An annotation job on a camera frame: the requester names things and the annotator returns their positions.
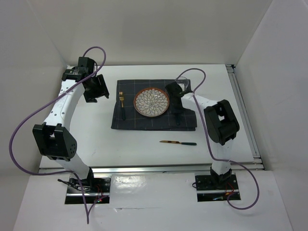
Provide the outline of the clear drinking glass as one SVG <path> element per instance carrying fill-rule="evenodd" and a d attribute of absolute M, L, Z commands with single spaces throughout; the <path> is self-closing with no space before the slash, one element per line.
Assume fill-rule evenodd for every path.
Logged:
<path fill-rule="evenodd" d="M 180 76 L 175 82 L 181 87 L 182 91 L 190 89 L 190 81 L 186 77 Z"/>

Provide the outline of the gold fork green handle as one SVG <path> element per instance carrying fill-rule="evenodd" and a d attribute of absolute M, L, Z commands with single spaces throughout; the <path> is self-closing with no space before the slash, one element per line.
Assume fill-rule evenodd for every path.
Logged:
<path fill-rule="evenodd" d="M 122 120 L 126 120 L 125 108 L 124 108 L 124 93 L 122 91 L 119 92 L 119 99 L 121 102 L 121 113 L 122 113 Z"/>

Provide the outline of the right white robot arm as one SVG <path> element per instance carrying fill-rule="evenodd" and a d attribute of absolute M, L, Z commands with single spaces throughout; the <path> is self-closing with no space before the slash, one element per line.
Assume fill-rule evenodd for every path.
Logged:
<path fill-rule="evenodd" d="M 189 109 L 200 115 L 209 154 L 213 160 L 210 183 L 216 189 L 222 188 L 231 177 L 231 151 L 240 129 L 231 104 L 227 100 L 210 100 L 191 90 L 183 90 L 176 82 L 166 85 L 166 90 L 173 111 L 182 112 Z"/>

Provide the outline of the gold spoon green handle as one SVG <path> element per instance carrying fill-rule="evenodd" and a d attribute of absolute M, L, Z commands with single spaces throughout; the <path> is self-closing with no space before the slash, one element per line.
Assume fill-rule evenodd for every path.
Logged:
<path fill-rule="evenodd" d="M 176 118 L 176 123 L 179 126 L 180 125 L 180 115 L 179 114 L 175 114 L 175 118 Z"/>

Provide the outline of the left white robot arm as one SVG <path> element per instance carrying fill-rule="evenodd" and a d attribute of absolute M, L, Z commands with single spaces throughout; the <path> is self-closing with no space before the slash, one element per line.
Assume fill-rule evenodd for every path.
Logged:
<path fill-rule="evenodd" d="M 86 77 L 94 73 L 96 62 L 88 57 L 79 57 L 76 67 L 66 69 L 62 76 L 61 91 L 50 114 L 41 125 L 33 127 L 33 135 L 42 156 L 71 171 L 73 183 L 84 192 L 95 186 L 92 169 L 77 155 L 77 141 L 70 133 L 70 124 L 81 97 L 87 103 L 96 103 L 97 98 L 108 98 L 109 91 L 103 75 Z"/>

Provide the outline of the gold knife green handle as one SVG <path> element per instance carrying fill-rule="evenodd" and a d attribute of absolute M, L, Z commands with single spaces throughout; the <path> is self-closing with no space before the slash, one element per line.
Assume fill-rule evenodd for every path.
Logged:
<path fill-rule="evenodd" d="M 180 142 L 180 141 L 159 141 L 160 143 L 171 143 L 171 144 L 180 144 L 180 145 L 188 145 L 188 146 L 196 146 L 195 142 Z"/>

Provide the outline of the floral patterned plate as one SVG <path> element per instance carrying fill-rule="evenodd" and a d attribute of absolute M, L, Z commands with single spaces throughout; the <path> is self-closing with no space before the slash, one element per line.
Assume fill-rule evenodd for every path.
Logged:
<path fill-rule="evenodd" d="M 134 108 L 145 117 L 157 117 L 164 114 L 169 108 L 169 96 L 158 88 L 145 88 L 134 97 Z"/>

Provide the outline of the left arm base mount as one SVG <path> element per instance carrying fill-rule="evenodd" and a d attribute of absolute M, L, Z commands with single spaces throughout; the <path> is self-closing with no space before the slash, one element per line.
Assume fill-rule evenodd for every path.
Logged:
<path fill-rule="evenodd" d="M 83 204 L 83 197 L 81 187 L 78 181 L 74 178 L 70 178 L 67 181 L 58 179 L 67 186 L 65 204 L 66 205 L 78 205 Z M 85 195 L 85 201 L 87 204 L 108 204 L 110 202 L 110 188 L 111 178 L 94 178 L 93 184 L 90 186 L 86 182 L 82 182 Z"/>

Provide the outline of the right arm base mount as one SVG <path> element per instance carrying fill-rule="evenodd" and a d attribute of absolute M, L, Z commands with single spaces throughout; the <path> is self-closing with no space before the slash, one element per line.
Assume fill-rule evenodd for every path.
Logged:
<path fill-rule="evenodd" d="M 241 200 L 239 186 L 235 174 L 217 185 L 213 182 L 210 175 L 195 175 L 195 182 L 192 187 L 196 189 L 197 202 L 218 202 L 229 200 Z"/>

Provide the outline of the dark grey checked cloth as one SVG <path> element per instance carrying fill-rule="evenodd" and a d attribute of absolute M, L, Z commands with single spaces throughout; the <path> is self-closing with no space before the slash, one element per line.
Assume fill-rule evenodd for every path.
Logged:
<path fill-rule="evenodd" d="M 192 110 L 187 109 L 180 114 L 180 125 L 178 126 L 175 114 L 171 112 L 170 108 L 163 115 L 157 117 L 142 116 L 134 108 L 133 100 L 139 91 L 149 87 L 165 90 L 165 86 L 173 81 L 172 79 L 118 80 L 111 128 L 117 130 L 195 131 L 197 117 Z M 122 120 L 120 91 L 124 93 L 125 121 Z"/>

